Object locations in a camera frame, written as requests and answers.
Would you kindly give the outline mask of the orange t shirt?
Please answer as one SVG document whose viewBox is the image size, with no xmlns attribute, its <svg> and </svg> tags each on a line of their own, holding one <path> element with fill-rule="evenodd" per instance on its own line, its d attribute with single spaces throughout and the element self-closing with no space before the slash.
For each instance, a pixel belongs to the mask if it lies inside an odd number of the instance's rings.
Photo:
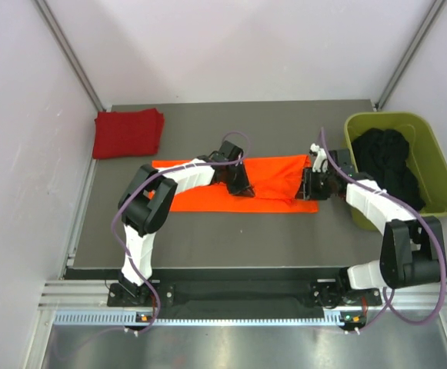
<svg viewBox="0 0 447 369">
<path fill-rule="evenodd" d="M 171 211 L 277 214 L 319 211 L 317 201 L 295 197 L 302 183 L 302 170 L 310 165 L 307 155 L 248 158 L 244 165 L 255 192 L 253 198 L 233 196 L 224 184 L 213 184 L 177 194 Z"/>
</svg>

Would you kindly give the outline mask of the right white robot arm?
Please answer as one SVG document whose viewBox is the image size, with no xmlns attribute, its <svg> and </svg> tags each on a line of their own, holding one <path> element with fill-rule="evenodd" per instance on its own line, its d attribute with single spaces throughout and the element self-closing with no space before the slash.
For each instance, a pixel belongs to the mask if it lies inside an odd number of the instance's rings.
<svg viewBox="0 0 447 369">
<path fill-rule="evenodd" d="M 300 200 L 338 196 L 359 211 L 382 236 L 377 259 L 338 269 L 310 284 L 312 303 L 324 309 L 379 306 L 383 289 L 438 283 L 445 287 L 447 266 L 442 225 L 393 198 L 366 173 L 356 172 L 348 150 L 312 145 L 312 163 L 302 172 Z"/>
</svg>

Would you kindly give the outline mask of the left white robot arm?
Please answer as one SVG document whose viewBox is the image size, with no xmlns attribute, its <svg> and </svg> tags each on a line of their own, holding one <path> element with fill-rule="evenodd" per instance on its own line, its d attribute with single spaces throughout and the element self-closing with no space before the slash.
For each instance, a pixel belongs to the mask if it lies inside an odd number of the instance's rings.
<svg viewBox="0 0 447 369">
<path fill-rule="evenodd" d="M 210 155 L 201 155 L 181 165 L 155 168 L 143 165 L 135 173 L 118 202 L 112 228 L 122 223 L 125 261 L 118 281 L 109 288 L 108 305 L 144 305 L 158 293 L 148 281 L 152 276 L 152 251 L 156 233 L 165 223 L 178 194 L 195 188 L 223 184 L 232 196 L 252 198 L 255 192 L 244 165 L 245 152 L 224 140 Z"/>
</svg>

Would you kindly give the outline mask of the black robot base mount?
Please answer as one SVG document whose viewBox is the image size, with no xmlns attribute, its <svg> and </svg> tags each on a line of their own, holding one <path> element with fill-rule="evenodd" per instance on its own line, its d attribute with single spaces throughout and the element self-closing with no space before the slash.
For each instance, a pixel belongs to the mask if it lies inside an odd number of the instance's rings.
<svg viewBox="0 0 447 369">
<path fill-rule="evenodd" d="M 326 309 L 381 305 L 377 289 L 346 287 L 341 268 L 156 268 L 151 286 L 109 288 L 112 308 L 160 308 L 163 319 L 293 319 L 323 317 Z"/>
</svg>

